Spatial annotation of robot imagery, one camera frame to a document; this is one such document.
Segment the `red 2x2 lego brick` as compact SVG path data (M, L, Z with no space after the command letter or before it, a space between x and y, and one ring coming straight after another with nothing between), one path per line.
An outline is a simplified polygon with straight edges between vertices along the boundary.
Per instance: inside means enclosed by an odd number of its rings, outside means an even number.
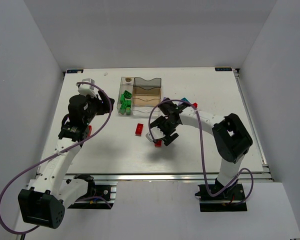
M160 148L160 147L162 146L162 140L158 140L158 141L154 144L154 146L155 146L156 148Z

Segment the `green curved lego brick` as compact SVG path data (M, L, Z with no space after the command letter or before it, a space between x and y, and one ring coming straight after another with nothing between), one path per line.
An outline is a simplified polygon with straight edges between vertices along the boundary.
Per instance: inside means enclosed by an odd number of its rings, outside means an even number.
M119 101L120 101L121 104L123 104L123 102L125 101L125 96L124 96L124 94L121 94L121 95L120 95Z

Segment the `green 2x4 lego brick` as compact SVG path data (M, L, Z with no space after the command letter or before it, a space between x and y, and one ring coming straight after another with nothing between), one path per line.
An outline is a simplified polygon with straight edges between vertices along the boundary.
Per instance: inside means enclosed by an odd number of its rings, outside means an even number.
M121 104L121 106L125 109L131 108L131 105L132 105L132 101L130 99L125 99Z

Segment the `green lego brick carried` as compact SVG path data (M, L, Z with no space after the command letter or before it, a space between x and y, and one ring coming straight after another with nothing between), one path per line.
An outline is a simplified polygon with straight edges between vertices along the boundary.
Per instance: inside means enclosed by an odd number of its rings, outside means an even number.
M123 92L125 99L131 99L132 98L132 93L129 92L128 90L125 90Z

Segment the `green 2x2 sloped lego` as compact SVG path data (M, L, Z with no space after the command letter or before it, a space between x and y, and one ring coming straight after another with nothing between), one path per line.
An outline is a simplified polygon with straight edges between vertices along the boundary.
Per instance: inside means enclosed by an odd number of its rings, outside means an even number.
M120 115L124 115L125 112L126 112L126 109L127 109L127 104L126 104L126 103L122 103L122 104L120 105L120 108L119 108L119 110L118 110L118 113L119 113Z

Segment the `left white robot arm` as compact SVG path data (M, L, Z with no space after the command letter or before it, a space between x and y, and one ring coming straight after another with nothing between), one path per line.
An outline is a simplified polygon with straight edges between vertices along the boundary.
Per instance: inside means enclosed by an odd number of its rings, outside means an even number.
M114 99L98 94L74 95L69 99L68 114L61 121L60 133L54 150L56 157L47 161L43 172L29 189L18 194L18 203L25 223L56 229L60 226L65 210L80 198L96 194L94 178L77 174L66 181L64 177L81 150L82 141L91 135L91 121L95 116L110 113Z

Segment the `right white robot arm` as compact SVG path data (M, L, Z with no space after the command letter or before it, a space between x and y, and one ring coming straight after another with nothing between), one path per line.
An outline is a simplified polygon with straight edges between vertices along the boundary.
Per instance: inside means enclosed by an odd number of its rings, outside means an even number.
M162 141L165 146L171 144L179 135L179 125L198 128L200 153L204 154L203 133L213 136L219 155L220 170L215 180L215 189L208 189L215 197L237 184L243 169L242 160L253 145L253 140L238 115L231 113L218 116L198 110L186 100L166 98L156 105L162 115L148 122L146 138L153 143Z

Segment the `red lego brick left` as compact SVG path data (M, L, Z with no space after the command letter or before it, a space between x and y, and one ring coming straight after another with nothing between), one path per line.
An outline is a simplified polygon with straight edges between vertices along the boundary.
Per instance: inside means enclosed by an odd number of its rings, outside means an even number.
M91 136L91 133L92 133L92 126L91 125L89 125L88 126L88 137L90 137Z

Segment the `red 2x4 lego brick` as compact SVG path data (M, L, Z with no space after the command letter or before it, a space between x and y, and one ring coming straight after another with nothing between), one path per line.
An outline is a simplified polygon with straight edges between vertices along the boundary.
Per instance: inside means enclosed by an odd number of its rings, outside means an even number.
M135 135L136 136L141 136L143 132L144 124L143 123L138 123L135 129Z

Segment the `amber tinted container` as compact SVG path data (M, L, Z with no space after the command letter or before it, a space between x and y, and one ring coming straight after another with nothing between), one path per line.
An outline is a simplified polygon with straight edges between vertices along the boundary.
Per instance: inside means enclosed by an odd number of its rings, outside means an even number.
M154 107L162 99L160 87L142 88L134 87L132 91L132 102L134 106Z

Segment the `tall clear narrow container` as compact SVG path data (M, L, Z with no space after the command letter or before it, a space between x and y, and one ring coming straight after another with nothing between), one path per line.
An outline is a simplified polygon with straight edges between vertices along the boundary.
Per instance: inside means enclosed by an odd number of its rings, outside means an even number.
M131 76L121 77L116 107L120 116L132 115L134 81L135 78Z

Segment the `grey smoked container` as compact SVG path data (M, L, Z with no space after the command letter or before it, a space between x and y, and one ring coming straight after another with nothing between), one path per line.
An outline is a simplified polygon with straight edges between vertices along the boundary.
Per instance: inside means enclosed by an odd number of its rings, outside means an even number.
M162 79L159 77L146 80L141 77L135 77L133 86L135 88L142 88L144 90L151 90L154 88L161 88L162 87Z

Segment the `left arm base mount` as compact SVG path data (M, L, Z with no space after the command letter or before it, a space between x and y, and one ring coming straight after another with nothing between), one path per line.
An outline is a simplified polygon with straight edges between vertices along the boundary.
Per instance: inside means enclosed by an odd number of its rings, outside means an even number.
M116 198L116 185L104 182L96 183L91 175L77 174L72 179L68 178L66 180L67 186L74 180L87 182L87 191L68 209L110 210L112 208Z

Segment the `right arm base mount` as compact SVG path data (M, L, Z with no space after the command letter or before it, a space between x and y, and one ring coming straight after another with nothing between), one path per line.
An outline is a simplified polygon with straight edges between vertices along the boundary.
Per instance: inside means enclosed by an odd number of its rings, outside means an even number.
M212 197L208 194L204 184L198 185L198 192L194 196L199 199L202 213L247 212L247 204L243 202L246 195L242 184L237 184L229 193L221 193Z

